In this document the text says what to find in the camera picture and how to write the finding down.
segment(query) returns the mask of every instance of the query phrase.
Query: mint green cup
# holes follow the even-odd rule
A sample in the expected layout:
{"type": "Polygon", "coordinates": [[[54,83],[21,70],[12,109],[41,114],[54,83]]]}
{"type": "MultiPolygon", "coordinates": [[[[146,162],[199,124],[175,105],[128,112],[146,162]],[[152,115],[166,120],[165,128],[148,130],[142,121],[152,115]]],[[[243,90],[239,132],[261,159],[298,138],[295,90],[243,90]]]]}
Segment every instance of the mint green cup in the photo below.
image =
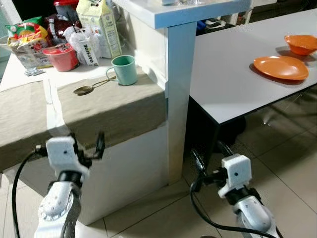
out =
{"type": "Polygon", "coordinates": [[[106,71],[108,79],[110,79],[108,71],[114,69],[117,80],[121,85],[131,85],[138,80],[133,56],[118,56],[111,61],[111,64],[113,67],[106,71]]]}

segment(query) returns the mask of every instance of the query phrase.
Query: gray table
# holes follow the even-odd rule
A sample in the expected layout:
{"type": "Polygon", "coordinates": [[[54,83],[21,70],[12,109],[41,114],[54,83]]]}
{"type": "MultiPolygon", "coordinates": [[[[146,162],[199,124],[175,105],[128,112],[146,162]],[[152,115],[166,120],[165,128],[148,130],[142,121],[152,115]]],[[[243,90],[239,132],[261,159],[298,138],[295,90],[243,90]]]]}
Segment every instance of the gray table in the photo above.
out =
{"type": "Polygon", "coordinates": [[[294,55],[284,41],[290,34],[315,35],[316,22],[314,9],[198,36],[191,98],[219,126],[317,84],[316,57],[294,55]],[[258,74],[253,59],[273,55],[301,59],[309,77],[294,84],[258,74]]]}

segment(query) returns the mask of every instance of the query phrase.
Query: snack bag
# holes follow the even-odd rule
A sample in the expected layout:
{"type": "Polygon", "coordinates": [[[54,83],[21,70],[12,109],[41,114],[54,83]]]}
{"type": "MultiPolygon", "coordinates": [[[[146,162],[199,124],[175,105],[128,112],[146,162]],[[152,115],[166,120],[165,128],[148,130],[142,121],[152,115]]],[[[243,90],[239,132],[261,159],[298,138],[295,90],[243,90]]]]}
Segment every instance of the snack bag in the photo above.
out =
{"type": "Polygon", "coordinates": [[[11,33],[7,45],[25,68],[51,66],[47,56],[42,52],[51,45],[48,32],[42,26],[25,21],[6,27],[11,33]]]}
{"type": "Polygon", "coordinates": [[[83,27],[97,34],[101,57],[122,54],[114,16],[106,0],[79,0],[76,11],[83,27]]]}

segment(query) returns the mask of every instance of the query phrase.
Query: tiled floor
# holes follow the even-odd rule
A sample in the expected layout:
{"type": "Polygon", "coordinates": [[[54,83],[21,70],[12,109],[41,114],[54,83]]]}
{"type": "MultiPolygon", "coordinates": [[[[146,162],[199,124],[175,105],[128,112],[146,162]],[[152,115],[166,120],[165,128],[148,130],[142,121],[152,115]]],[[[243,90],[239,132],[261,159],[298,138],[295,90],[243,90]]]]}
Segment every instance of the tiled floor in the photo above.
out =
{"type": "MultiPolygon", "coordinates": [[[[253,180],[264,204],[286,238],[317,237],[317,87],[247,116],[247,129],[232,149],[252,159],[253,180]]],[[[209,171],[220,166],[214,154],[209,171]]],[[[185,156],[181,181],[164,187],[90,226],[77,223],[77,238],[241,238],[239,233],[217,230],[194,212],[189,185],[197,175],[185,156]]],[[[0,234],[13,238],[11,185],[0,188],[0,234]]],[[[212,220],[235,225],[231,207],[214,186],[204,187],[198,201],[212,220]]],[[[20,233],[31,238],[37,226],[41,197],[24,184],[17,192],[20,233]]]]}

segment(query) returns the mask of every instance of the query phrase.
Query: spoon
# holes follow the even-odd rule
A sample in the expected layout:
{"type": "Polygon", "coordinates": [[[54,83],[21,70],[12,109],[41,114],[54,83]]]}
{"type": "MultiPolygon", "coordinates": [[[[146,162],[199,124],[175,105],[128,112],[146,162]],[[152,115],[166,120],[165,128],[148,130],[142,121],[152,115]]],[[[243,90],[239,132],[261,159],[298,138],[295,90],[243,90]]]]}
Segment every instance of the spoon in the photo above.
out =
{"type": "Polygon", "coordinates": [[[77,88],[74,93],[79,95],[79,96],[82,96],[82,95],[85,95],[85,94],[88,94],[88,93],[91,93],[94,88],[97,88],[97,87],[100,87],[101,85],[105,84],[105,83],[108,83],[109,81],[113,81],[113,79],[115,79],[116,76],[110,78],[110,79],[106,79],[106,80],[103,80],[103,81],[100,81],[100,82],[97,82],[97,83],[94,83],[92,86],[82,86],[80,88],[77,88]]]}

